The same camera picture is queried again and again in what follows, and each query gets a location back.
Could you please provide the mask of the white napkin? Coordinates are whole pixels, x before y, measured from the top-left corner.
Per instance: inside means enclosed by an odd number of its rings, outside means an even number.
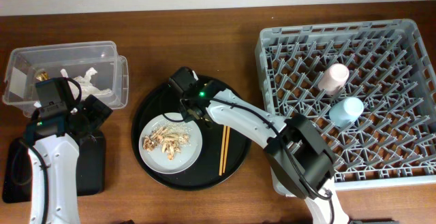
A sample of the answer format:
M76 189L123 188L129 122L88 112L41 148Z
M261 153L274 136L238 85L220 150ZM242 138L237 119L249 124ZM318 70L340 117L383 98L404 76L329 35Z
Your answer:
M69 77L67 74L67 71L65 69L61 69L60 72L64 78ZM93 67L91 67L86 71L84 77L77 76L77 77L73 78L80 85L80 89L82 91L82 95L81 95L82 99L86 99L89 95L98 96L98 95L111 94L112 91L110 89L99 90L98 88L96 88L95 86L93 86L91 84L91 78L95 74L97 74L97 71ZM77 98L79 95L79 90L78 90L77 86L71 82L69 82L69 86L71 88L73 97Z

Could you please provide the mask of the wooden chopstick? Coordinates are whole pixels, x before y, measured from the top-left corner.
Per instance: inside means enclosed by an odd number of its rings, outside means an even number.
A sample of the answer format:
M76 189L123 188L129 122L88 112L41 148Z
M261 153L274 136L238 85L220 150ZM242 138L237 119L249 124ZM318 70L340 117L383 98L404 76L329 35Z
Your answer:
M225 149L224 149L224 156L223 156L223 174L225 174L225 168L226 168L226 163L227 163L227 158L228 158L228 144L229 144L229 140L230 140L230 127L227 127L227 131L226 131L226 135L225 135Z
M227 127L223 126L222 140L221 140L221 153L220 153L220 163L219 163L219 176L223 174L223 156L225 149L225 135L226 135Z

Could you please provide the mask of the food scraps pile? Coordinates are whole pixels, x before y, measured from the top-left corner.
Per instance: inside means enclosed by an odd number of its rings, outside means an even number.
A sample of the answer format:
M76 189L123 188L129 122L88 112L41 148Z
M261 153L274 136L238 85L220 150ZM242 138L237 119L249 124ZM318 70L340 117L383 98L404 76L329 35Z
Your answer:
M182 127L167 123L152 129L142 138L140 145L147 152L159 148L171 161L181 153L183 146L189 144L189 140L190 135Z

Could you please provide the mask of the grey plate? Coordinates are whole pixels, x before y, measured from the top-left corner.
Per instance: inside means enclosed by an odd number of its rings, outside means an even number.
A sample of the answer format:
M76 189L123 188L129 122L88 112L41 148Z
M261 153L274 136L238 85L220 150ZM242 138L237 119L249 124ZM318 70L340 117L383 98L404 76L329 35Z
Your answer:
M161 114L151 119L141 131L138 142L140 158L145 165L153 171L161 174L176 174L189 168L200 156L202 150L202 134L200 128L193 121L186 123L181 119L181 114L176 112ZM190 135L189 144L183 146L181 153L177 153L175 158L171 161L168 160L166 154L162 153L159 148L147 152L140 145L142 138L150 133L152 129L156 128L158 125L167 123L182 127Z

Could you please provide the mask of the brown snack wrapper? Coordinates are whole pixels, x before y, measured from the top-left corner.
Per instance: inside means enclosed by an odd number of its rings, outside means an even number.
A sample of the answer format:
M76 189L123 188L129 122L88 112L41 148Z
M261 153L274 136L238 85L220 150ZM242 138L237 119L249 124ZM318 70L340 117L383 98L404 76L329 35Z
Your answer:
M48 80L49 78L50 78L50 77L49 77L48 73L47 73L46 71L44 71L44 70L39 70L38 72L35 73L35 79L36 79L38 82L46 81L46 80Z

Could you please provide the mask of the pink cup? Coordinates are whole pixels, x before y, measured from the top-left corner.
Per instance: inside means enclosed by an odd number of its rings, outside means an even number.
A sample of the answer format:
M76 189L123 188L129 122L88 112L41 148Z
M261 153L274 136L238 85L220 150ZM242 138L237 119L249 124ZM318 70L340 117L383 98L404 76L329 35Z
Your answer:
M317 87L325 90L327 95L335 95L345 85L349 78L349 70L344 64L335 63L323 74Z

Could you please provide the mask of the blue cup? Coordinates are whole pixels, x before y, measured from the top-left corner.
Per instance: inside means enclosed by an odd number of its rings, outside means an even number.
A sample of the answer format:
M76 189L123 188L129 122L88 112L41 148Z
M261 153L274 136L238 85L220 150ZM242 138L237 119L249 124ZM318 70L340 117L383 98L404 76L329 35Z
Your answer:
M354 123L364 111L363 102L357 97L348 97L331 107L330 120L338 127Z

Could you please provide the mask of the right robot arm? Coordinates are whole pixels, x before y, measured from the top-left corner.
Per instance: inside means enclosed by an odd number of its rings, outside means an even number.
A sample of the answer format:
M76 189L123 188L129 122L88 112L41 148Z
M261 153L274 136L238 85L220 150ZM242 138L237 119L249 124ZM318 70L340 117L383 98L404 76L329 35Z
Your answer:
M191 117L228 126L259 145L276 182L305 201L314 223L349 223L334 187L335 155L306 116L275 116L214 80L176 88Z

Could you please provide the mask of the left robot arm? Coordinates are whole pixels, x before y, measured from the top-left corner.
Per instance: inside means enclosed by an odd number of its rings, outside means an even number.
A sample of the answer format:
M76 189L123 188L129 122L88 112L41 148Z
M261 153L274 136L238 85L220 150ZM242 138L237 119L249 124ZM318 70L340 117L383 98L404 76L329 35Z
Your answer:
M31 159L31 223L79 223L78 196L104 190L106 139L100 126L112 109L84 101L49 101L36 109L24 145Z

